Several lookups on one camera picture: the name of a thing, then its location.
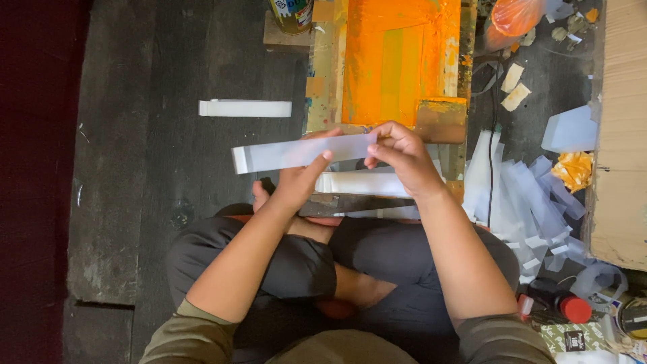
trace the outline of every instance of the black wire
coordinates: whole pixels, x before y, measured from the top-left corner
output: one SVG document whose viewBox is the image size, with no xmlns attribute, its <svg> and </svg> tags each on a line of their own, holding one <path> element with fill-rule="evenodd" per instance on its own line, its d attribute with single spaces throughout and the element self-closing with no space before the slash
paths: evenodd
<svg viewBox="0 0 647 364">
<path fill-rule="evenodd" d="M 503 57 L 503 49 L 499 51 L 499 60 L 496 62 L 496 71 L 494 72 L 494 85 L 492 86 L 492 132 L 490 133 L 490 146 L 488 147 L 487 157 L 490 161 L 490 201 L 487 207 L 487 227 L 490 227 L 492 219 L 492 195 L 494 194 L 494 167 L 492 166 L 492 140 L 494 139 L 494 128 L 499 117 L 499 66 Z"/>
</svg>

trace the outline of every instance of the sleeve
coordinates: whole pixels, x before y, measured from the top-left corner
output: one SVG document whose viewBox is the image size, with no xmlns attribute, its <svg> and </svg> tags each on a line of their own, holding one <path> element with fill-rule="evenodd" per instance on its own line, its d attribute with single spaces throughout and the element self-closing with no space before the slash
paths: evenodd
<svg viewBox="0 0 647 364">
<path fill-rule="evenodd" d="M 230 363 L 236 326 L 200 310 L 185 299 L 173 317 L 153 334 L 139 363 Z"/>
<path fill-rule="evenodd" d="M 475 317 L 456 330 L 461 355 L 469 364 L 554 364 L 541 335 L 516 314 Z"/>
</svg>

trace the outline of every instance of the hand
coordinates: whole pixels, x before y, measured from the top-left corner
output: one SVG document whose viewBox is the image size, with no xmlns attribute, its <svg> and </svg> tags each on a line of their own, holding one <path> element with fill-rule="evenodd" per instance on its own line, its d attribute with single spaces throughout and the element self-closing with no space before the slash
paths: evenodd
<svg viewBox="0 0 647 364">
<path fill-rule="evenodd" d="M 443 190 L 443 180 L 420 137 L 395 121 L 377 126 L 371 134 L 377 134 L 378 141 L 368 147 L 364 165 L 370 169 L 379 161 L 391 165 L 404 190 L 416 201 Z"/>
<path fill-rule="evenodd" d="M 338 137 L 341 134 L 342 130 L 340 128 L 316 131 L 302 137 L 301 140 Z M 328 167 L 332 159 L 333 153 L 330 150 L 325 150 L 307 167 L 282 169 L 279 172 L 279 185 L 276 187 L 271 199 L 276 199 L 281 205 L 293 210 L 293 214 L 296 213 L 313 194 L 317 178 Z"/>
</svg>

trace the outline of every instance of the orange plastic bag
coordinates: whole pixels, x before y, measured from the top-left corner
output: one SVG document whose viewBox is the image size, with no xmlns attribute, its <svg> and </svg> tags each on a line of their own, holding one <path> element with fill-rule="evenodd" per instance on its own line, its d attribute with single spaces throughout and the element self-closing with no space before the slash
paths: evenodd
<svg viewBox="0 0 647 364">
<path fill-rule="evenodd" d="M 519 40 L 539 23 L 545 9 L 545 0 L 498 0 L 485 25 L 485 53 Z"/>
</svg>

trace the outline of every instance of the person's right hand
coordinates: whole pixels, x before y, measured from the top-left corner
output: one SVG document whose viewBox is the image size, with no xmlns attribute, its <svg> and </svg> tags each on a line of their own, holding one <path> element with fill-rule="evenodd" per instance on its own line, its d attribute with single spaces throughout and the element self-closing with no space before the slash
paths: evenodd
<svg viewBox="0 0 647 364">
<path fill-rule="evenodd" d="M 417 201 L 445 188 L 422 139 L 407 127 L 387 121 L 371 134 L 377 134 L 378 141 L 368 147 L 369 157 L 364 165 L 369 169 L 375 168 L 379 161 L 388 163 L 395 169 L 405 191 Z"/>
</svg>

